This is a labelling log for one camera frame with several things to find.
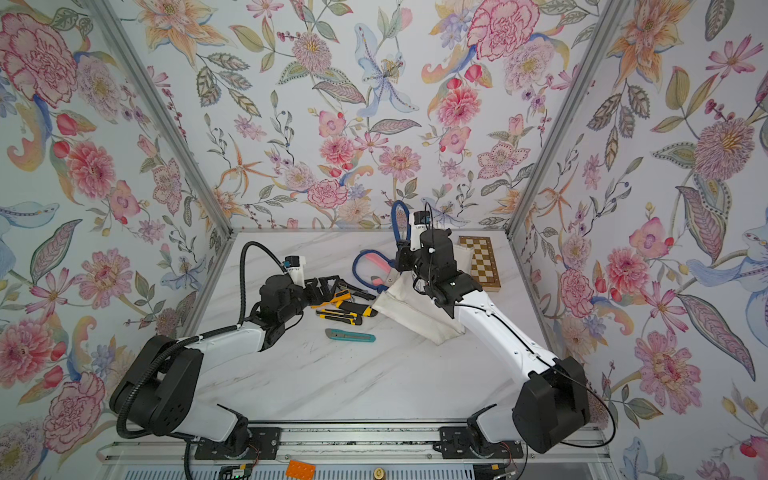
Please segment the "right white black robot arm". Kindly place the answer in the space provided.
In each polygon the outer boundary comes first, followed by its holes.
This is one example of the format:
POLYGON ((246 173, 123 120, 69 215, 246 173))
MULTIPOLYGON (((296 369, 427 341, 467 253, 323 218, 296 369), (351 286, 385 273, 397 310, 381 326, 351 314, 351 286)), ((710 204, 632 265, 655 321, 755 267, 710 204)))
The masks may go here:
POLYGON ((534 342, 458 269, 448 230, 428 228, 396 245, 395 268, 423 282, 430 302, 477 336, 519 387, 510 407, 492 404, 467 419, 475 449, 510 440, 543 454, 590 423, 581 364, 534 342))

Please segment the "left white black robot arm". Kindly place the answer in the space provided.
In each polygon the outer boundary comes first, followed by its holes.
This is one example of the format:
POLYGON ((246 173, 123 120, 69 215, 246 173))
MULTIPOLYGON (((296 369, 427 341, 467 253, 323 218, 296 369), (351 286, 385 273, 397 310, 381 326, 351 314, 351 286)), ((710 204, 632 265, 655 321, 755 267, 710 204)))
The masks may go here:
POLYGON ((274 346, 291 319, 309 306, 332 300, 339 282, 337 275, 301 284, 287 274, 273 275, 260 288, 259 301, 243 308, 235 324, 181 340, 152 337, 110 398, 118 435, 198 439, 230 457, 244 454, 251 442, 248 419, 230 407, 199 399, 200 376, 274 346))

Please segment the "small yellow black knife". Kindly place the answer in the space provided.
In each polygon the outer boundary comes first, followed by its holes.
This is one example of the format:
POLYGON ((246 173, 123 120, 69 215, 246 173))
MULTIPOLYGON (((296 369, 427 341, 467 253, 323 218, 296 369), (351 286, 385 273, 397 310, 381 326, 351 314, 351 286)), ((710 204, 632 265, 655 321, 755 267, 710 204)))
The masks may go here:
POLYGON ((317 309, 315 314, 322 319, 341 322, 344 324, 361 326, 363 324, 362 318, 352 312, 347 312, 339 309, 317 309))

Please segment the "yellow black utility knife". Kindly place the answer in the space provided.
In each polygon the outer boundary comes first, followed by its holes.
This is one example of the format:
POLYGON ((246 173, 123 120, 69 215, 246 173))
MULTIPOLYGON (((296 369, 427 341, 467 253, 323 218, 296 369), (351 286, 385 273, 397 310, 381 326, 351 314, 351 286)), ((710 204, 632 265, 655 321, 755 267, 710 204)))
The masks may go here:
POLYGON ((378 312, 370 305, 355 303, 348 300, 336 304, 338 309, 347 317, 375 317, 378 312))

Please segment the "white canvas cartoon pouch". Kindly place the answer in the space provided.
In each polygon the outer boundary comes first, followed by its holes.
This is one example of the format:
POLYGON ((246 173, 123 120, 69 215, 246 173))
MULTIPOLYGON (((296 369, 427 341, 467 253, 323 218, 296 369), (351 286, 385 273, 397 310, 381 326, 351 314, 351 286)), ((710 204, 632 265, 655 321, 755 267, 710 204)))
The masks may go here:
MULTIPOLYGON (((394 221, 393 234, 396 247, 400 240, 410 242, 410 216, 404 202, 397 200, 393 203, 391 217, 394 221)), ((352 273, 360 284, 378 294, 373 304, 376 311, 436 345, 465 334, 465 327, 459 321, 450 318, 417 288, 419 281, 416 281, 413 272, 398 272, 395 269, 395 257, 393 259, 387 257, 391 261, 392 271, 382 279, 385 284, 374 286, 370 271, 362 260, 362 255, 371 250, 373 249, 362 250, 355 257, 352 273)))

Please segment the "teal utility knife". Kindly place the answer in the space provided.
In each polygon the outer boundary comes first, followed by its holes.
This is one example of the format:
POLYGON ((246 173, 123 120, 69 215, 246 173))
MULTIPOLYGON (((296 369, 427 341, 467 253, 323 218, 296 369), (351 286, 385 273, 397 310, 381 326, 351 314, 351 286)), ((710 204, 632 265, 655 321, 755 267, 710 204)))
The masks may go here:
POLYGON ((373 343, 376 341, 376 337, 372 334, 350 332, 340 329, 326 329, 326 336, 334 341, 347 341, 347 342, 360 342, 360 343, 373 343))

